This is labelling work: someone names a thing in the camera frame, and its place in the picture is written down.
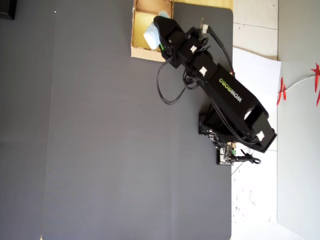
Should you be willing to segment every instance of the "cardboard box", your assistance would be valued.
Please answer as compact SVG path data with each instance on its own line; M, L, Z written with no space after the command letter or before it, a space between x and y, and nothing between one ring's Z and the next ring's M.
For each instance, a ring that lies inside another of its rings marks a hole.
M131 32L131 57L164 62L160 49L151 50L144 33L153 22L154 17L161 11L174 16L173 0L133 0L132 32Z

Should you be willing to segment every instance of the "wire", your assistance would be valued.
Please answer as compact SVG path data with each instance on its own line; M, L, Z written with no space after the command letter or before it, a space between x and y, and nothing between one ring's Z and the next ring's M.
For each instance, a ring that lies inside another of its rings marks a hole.
M232 62L231 62L231 59L230 59L230 56L224 46L224 44L222 43L222 41L218 38L218 36L216 35L216 33L214 32L214 30L208 26L208 30L207 32L213 37L213 39L215 40L215 42L219 45L219 47L223 50L224 52L224 55L226 56L226 59L228 60L228 63L230 65L230 68L231 68L231 73L232 73L232 76L235 76L235 71L234 71L234 67L232 66Z
M300 83L302 83L303 81L305 81L305 80L308 80L308 79L311 79L311 78L314 78L315 77L315 75L313 75L313 76L308 76L308 77L306 77L306 78L304 78L304 79L301 79L301 80L299 80L299 81L297 81L295 84L293 84L292 86L290 86L288 89L286 89L285 91L286 92L288 92L290 89L292 89L293 87L295 87L295 86L297 86L298 84L300 84Z
M198 81L201 79L201 76L200 75L197 75L197 76L188 76L186 71L184 71L183 73L183 76L182 76L182 80L183 80L183 83L184 83L184 88L182 89L182 91L180 92L180 94L174 99L174 100L168 100L166 99L162 93L161 93L161 90L160 90L160 87L159 87L159 76L160 76L160 73L161 73L161 70L168 64L172 61L173 59L173 56L169 57L162 65L161 67L159 68L159 71L158 71L158 74L156 75L156 88L158 90L158 93L159 93L159 96L161 98L161 100L167 104L167 105L172 105L172 104L175 104L182 96L182 94L185 92L186 89L188 90L195 90L199 85L198 85Z

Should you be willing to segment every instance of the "white cable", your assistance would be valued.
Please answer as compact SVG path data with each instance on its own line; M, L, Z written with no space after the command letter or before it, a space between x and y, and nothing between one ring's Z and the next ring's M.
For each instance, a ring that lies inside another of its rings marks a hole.
M285 92L288 92L290 89L292 89L293 87L297 86L298 84L302 83L303 81L305 80L308 80L308 79L311 79L311 78L314 78L316 75L313 75L313 76L308 76L300 81L297 81L295 84L293 84L292 86L290 86L288 89L285 90Z

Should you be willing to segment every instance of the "wall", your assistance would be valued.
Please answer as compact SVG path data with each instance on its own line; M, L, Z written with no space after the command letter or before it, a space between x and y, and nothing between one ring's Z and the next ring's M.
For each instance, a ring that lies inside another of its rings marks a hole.
M287 87L320 63L320 1L279 1L279 60ZM306 240L320 235L319 89L309 79L278 107L278 222Z

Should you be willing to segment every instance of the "black cable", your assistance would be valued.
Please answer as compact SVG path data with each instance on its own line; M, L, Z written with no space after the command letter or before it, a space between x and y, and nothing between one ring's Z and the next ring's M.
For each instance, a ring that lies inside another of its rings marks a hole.
M233 76L235 76L235 71L234 71L234 67L232 66L232 62L231 62L231 59L230 59L230 56L224 46L224 44L221 42L221 40L218 38L218 36L216 35L216 33L213 31L213 29L208 26L208 30L207 32L213 37L213 39L215 40L215 42L219 45L219 47L223 50L224 52L224 55L226 56L226 59L228 60L228 63L230 65L230 68L231 68L231 73Z
M183 73L183 76L182 76L182 80L183 80L183 83L184 83L184 88L183 90L180 92L180 94L174 99L174 100L168 100L166 99L162 93L161 93L161 90L160 90L160 87L159 87L159 76L160 76L160 72L161 70L169 63L171 62L173 59L173 56L171 56L170 58L168 58L162 65L161 67L159 68L159 71L158 71L158 74L156 75L156 88L158 90L158 93L159 93L159 96L161 98L161 100L167 104L167 105L172 105L172 104L175 104L182 96L182 94L185 92L186 89L188 90L195 90L199 85L197 83L197 81L199 81L201 79L201 76L200 75L197 75L195 77L193 76L188 76L186 71L184 71Z

